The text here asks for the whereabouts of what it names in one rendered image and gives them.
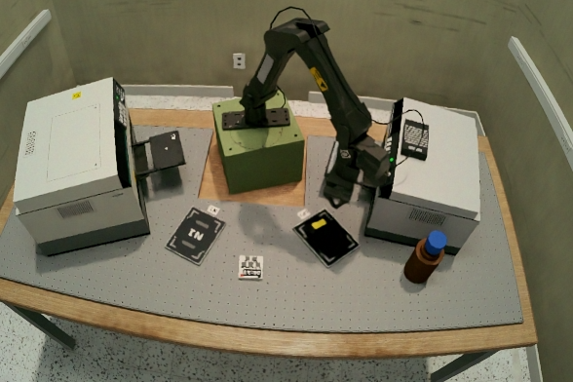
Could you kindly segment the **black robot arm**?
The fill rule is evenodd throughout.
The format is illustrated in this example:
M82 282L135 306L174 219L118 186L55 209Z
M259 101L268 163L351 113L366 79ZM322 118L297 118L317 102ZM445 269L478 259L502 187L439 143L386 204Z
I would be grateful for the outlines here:
M332 55L324 35L325 32L330 31L329 26L323 20L313 19L313 23L318 36L311 21L302 18L292 19L264 33L266 45L264 56L254 76L246 83L243 97L240 100L245 111L222 113L222 130L235 131L290 125L288 109L266 109L266 101L276 95L278 80L287 62L296 52L309 68L325 98L331 117L329 120L337 130L335 139L338 142L337 157L344 163L356 163L352 166L344 166L342 179L356 183L358 174L362 170L363 175L375 187L384 185L391 165L390 154L367 134L372 121L367 119L361 111L370 118L371 114L364 102L360 102L358 96L350 88Z

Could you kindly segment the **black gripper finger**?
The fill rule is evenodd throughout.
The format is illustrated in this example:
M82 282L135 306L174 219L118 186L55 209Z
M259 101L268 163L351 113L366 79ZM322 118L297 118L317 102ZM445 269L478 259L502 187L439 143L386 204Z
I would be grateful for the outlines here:
M342 194L341 199L335 198L335 197L332 197L332 196L329 196L329 195L327 195L327 194L325 194L325 193L324 193L324 196L328 199L328 201L330 202L331 206L332 206L334 209L339 209L341 206L343 206L343 205L349 203L350 198L351 198L350 195L347 195L347 194L344 194L344 193ZM340 202L336 205L336 204L334 204L333 199L330 198L330 197L335 198L335 199L338 199L338 200L340 200Z

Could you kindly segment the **brown bottle with blue cap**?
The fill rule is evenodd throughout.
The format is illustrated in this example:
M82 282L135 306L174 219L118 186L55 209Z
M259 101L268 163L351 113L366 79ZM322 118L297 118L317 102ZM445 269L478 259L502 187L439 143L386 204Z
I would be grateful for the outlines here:
M414 284L426 282L442 261L446 243L441 231L433 231L422 239L404 265L405 277Z

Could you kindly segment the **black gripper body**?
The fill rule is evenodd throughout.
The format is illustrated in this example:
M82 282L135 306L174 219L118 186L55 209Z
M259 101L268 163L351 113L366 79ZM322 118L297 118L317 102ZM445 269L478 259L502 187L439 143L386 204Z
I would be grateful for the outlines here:
M336 187L336 185L337 185L337 186L343 187L344 190L352 191L355 183L343 180L342 175L343 175L345 165L352 166L355 164L356 163L353 163L353 164L344 163L336 155L335 163L331 169L331 172L330 172L330 174L327 178L326 184L325 184L324 193L329 195L329 196L341 199L343 191L335 189L333 187Z

